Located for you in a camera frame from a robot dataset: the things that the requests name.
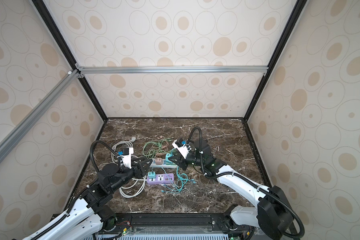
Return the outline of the teal charger plug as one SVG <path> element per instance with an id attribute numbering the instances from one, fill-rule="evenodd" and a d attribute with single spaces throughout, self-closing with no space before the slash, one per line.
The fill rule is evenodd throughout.
<path id="1" fill-rule="evenodd" d="M 166 154 L 165 163 L 166 165 L 171 165 L 173 162 L 170 160 L 170 158 L 173 156 L 171 153 Z"/>
<path id="2" fill-rule="evenodd" d="M 148 178 L 149 179 L 155 179 L 156 178 L 156 173 L 154 171 L 148 172 Z"/>

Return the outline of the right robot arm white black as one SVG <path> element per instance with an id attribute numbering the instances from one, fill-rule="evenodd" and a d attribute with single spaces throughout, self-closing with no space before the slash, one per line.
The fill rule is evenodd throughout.
<path id="1" fill-rule="evenodd" d="M 179 168 L 200 167 L 205 178 L 231 188 L 252 204 L 252 207 L 233 206 L 228 211 L 228 219 L 234 226 L 259 228 L 273 240 L 283 236 L 301 239 L 305 235 L 303 221 L 292 209 L 284 191 L 277 186 L 256 183 L 215 158 L 200 127 L 193 128 L 187 140 L 173 141 L 172 146 L 174 152 L 169 160 Z"/>

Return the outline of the purple power strip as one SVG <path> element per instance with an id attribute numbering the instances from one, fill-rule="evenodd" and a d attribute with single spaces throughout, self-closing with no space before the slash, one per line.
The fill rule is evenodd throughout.
<path id="1" fill-rule="evenodd" d="M 175 183 L 175 177 L 173 173 L 158 174 L 155 179 L 147 179 L 148 185 L 173 185 Z"/>

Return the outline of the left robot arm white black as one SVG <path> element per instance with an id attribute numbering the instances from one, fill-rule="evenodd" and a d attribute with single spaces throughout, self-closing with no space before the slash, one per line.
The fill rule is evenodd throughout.
<path id="1" fill-rule="evenodd" d="M 99 169 L 94 151 L 103 145 L 119 160 Z M 143 179 L 152 164 L 146 157 L 133 158 L 131 150 L 116 153 L 109 145 L 97 140 L 91 144 L 90 160 L 97 178 L 83 189 L 68 208 L 54 220 L 27 237 L 28 240 L 82 240 L 114 220 L 114 212 L 107 206 L 113 195 L 132 179 Z"/>

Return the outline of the white blue power strip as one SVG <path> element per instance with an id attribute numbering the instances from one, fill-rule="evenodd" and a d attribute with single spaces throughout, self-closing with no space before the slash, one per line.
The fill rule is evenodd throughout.
<path id="1" fill-rule="evenodd" d="M 169 168 L 169 169 L 176 169 L 178 166 L 176 164 L 166 165 L 165 160 L 163 160 L 162 165 L 156 165 L 155 159 L 153 159 L 153 162 L 151 163 L 151 168 Z"/>

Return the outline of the pink charger plug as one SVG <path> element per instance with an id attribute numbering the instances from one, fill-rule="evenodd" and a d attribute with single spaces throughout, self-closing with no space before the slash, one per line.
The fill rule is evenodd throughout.
<path id="1" fill-rule="evenodd" d="M 163 159 L 162 158 L 156 158 L 155 159 L 155 164 L 156 165 L 162 165 L 163 164 Z"/>

